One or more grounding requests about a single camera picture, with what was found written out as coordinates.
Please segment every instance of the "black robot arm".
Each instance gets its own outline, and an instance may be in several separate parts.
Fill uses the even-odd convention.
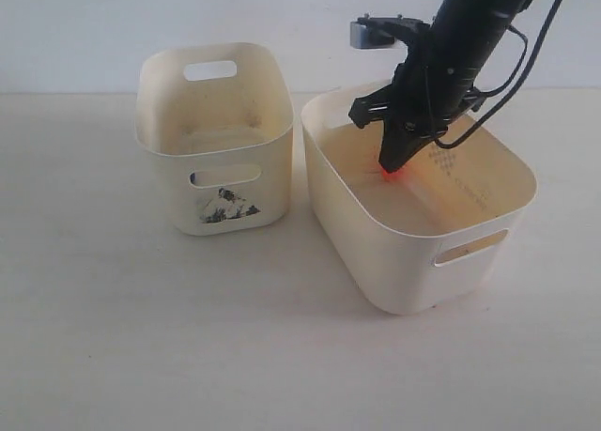
[[[512,21],[532,0],[444,0],[431,25],[402,16],[368,15],[352,23],[351,44],[356,48],[386,47],[396,41],[408,46],[408,56],[397,67],[391,83],[357,98],[349,112],[360,128],[372,121],[384,122],[379,155],[382,167],[389,173],[398,170],[433,141],[440,147],[455,147],[494,115],[528,76],[561,1],[553,4],[531,60],[514,87],[476,123],[477,127],[452,144],[439,138],[458,117],[470,109],[478,110],[490,96],[478,90],[474,81],[504,33],[514,31],[526,41]]]

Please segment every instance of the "tabletop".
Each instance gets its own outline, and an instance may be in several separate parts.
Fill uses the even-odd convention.
[[[490,121],[536,200],[485,285],[390,316],[311,210],[298,122],[289,213],[194,238],[133,95],[0,96],[0,429],[598,429],[599,103],[526,90]]]

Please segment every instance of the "white wall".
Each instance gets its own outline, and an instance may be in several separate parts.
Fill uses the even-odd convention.
[[[517,19],[534,40],[552,0]],[[348,22],[368,11],[430,21],[441,0],[0,0],[0,91],[135,91],[141,63],[169,47],[266,44],[294,91],[389,77],[401,49],[348,46]],[[528,86],[601,86],[601,0],[566,0]],[[481,76],[501,81],[519,46],[507,36]]]

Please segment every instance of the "black wire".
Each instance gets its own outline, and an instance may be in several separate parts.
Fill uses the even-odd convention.
[[[507,79],[507,81],[505,81],[505,83],[503,85],[501,85],[498,88],[495,88],[494,90],[481,91],[480,96],[482,96],[484,98],[493,98],[493,97],[499,95],[500,93],[502,93],[503,91],[505,91],[505,88],[507,88],[511,84],[511,82],[513,82],[514,79],[516,78],[517,74],[519,73],[519,70],[522,68],[524,60],[526,59],[526,55],[528,54],[528,37],[526,37],[524,34],[522,34],[519,30],[517,30],[512,25],[509,26],[508,30],[512,34],[516,34],[518,37],[520,37],[520,39],[524,43],[524,50],[522,51],[522,55],[519,57],[519,61],[517,62],[517,65],[514,68],[514,71],[511,73],[511,76],[509,76],[509,79]]]
[[[471,135],[474,132],[478,131],[478,129],[480,129],[480,127],[483,124],[485,124],[490,117],[492,117],[494,114],[496,114],[517,93],[519,88],[524,84],[524,82],[526,82],[526,79],[528,79],[528,75],[532,71],[532,67],[534,66],[534,63],[536,62],[536,57],[538,56],[538,54],[541,51],[541,48],[543,47],[543,43],[545,42],[545,37],[547,36],[548,29],[550,28],[551,24],[553,23],[553,19],[555,18],[555,15],[557,14],[557,10],[559,9],[560,5],[562,4],[562,1],[563,0],[555,0],[553,2],[553,5],[551,6],[551,9],[548,12],[547,18],[545,19],[545,22],[543,23],[543,26],[541,27],[540,33],[538,34],[538,38],[536,39],[536,42],[534,43],[534,47],[532,48],[532,53],[531,53],[530,58],[528,59],[528,63],[526,64],[526,67],[524,68],[522,74],[519,76],[519,79],[517,79],[516,84],[509,90],[509,92],[501,100],[499,100],[499,102],[497,102],[488,112],[486,112],[486,114],[484,114],[478,121],[476,121],[473,124],[473,126],[471,126],[463,135],[461,135],[459,138],[457,138],[452,143],[441,142],[441,140],[436,135],[434,116],[432,114],[432,103],[430,101],[430,85],[429,85],[430,83],[427,78],[427,67],[426,67],[426,69],[424,70],[425,94],[427,96],[427,103],[428,103],[427,105],[428,105],[428,110],[430,113],[430,122],[431,122],[430,133],[431,133],[432,139],[434,140],[434,142],[436,142],[438,147],[440,147],[442,149],[453,149],[455,147],[458,147],[462,143],[464,143],[468,138],[471,137]]]

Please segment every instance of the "cream plastic basket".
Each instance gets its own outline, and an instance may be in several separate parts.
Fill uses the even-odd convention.
[[[187,76],[200,69],[200,77]],[[250,43],[182,48],[142,67],[136,135],[174,225],[205,236],[266,225],[290,201],[293,109]]]
[[[471,292],[536,193],[531,169],[484,129],[452,150],[427,146],[385,180],[382,125],[360,130],[352,101],[384,83],[331,92],[302,111],[312,207],[359,288],[409,315]],[[471,123],[465,116],[444,140]]]

